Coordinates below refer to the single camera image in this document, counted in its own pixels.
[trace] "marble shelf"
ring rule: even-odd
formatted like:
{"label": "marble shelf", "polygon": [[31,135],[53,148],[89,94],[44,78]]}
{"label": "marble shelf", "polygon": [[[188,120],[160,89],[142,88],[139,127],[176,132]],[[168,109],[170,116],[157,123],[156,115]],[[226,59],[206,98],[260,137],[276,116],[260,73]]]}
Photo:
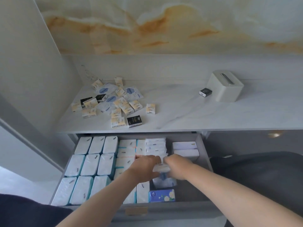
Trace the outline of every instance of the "marble shelf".
{"label": "marble shelf", "polygon": [[[242,80],[245,87],[235,103],[204,98],[199,83],[170,84],[151,81],[127,81],[143,94],[140,115],[143,125],[111,128],[110,115],[97,110],[97,116],[83,119],[81,112],[69,107],[58,121],[56,131],[68,133],[138,133],[214,130],[303,129],[303,81]],[[84,86],[75,96],[79,100],[96,96],[91,86]],[[146,114],[146,103],[156,104],[156,114]]]}

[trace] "drawer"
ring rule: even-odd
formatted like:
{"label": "drawer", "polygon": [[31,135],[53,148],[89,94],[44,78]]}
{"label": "drawer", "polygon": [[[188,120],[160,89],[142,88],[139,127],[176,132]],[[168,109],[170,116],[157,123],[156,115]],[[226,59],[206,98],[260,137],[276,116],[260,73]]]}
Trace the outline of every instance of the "drawer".
{"label": "drawer", "polygon": [[[161,133],[161,134],[126,134],[126,135],[111,134],[111,136],[113,135],[118,136],[119,140],[166,137],[166,148],[168,150],[169,155],[171,154],[172,151],[173,142],[195,141],[197,143],[197,147],[200,154],[195,164],[198,164],[203,168],[212,171],[212,167],[210,165],[210,161],[206,149],[204,147],[201,134],[198,133],[194,133],[194,134]],[[222,215],[222,213],[218,210],[218,208],[203,193],[201,193],[198,189],[192,186],[189,182],[178,180],[177,186],[173,187],[173,189],[175,190],[176,202],[125,204],[122,205],[120,209],[117,211],[115,217],[113,218],[113,221],[161,220],[161,219],[203,218],[203,217],[210,218],[210,217],[217,217]],[[78,207],[79,206],[66,206],[66,208],[70,208],[73,210],[77,209]],[[126,215],[126,211],[129,211],[131,210],[131,208],[136,208],[136,207],[147,207],[147,213],[145,213],[144,215]]]}

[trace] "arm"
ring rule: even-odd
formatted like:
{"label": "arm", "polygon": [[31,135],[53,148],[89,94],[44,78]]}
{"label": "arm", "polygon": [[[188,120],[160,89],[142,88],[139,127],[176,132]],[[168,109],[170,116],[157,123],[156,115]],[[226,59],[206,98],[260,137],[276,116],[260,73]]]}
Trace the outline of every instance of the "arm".
{"label": "arm", "polygon": [[187,180],[205,194],[235,227],[303,226],[303,218],[230,179],[191,161],[172,155],[164,158],[171,176]]}
{"label": "arm", "polygon": [[107,187],[93,195],[57,227],[96,227],[110,224],[116,211],[138,183],[147,182],[159,173],[153,172],[159,156],[142,156]]}

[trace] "hand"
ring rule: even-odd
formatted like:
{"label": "hand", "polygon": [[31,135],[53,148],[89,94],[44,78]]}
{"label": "hand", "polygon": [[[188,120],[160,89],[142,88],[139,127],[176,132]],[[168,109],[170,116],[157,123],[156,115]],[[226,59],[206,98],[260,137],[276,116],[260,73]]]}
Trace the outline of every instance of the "hand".
{"label": "hand", "polygon": [[156,164],[161,163],[161,158],[154,155],[136,155],[136,160],[127,169],[134,173],[138,178],[138,183],[145,183],[158,177],[158,172],[153,172],[153,168]]}
{"label": "hand", "polygon": [[171,169],[169,176],[179,180],[186,180],[186,171],[193,164],[187,158],[177,154],[164,157],[163,161],[168,164]]}

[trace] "dark fabric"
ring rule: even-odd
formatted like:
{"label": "dark fabric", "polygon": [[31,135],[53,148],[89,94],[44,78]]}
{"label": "dark fabric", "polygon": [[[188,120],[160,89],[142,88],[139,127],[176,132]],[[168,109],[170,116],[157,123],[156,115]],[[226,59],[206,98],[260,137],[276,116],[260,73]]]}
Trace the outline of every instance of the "dark fabric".
{"label": "dark fabric", "polygon": [[1,227],[55,227],[72,212],[31,199],[0,194]]}
{"label": "dark fabric", "polygon": [[[216,174],[238,182],[303,217],[303,156],[269,152],[210,159]],[[233,226],[229,221],[225,227]]]}

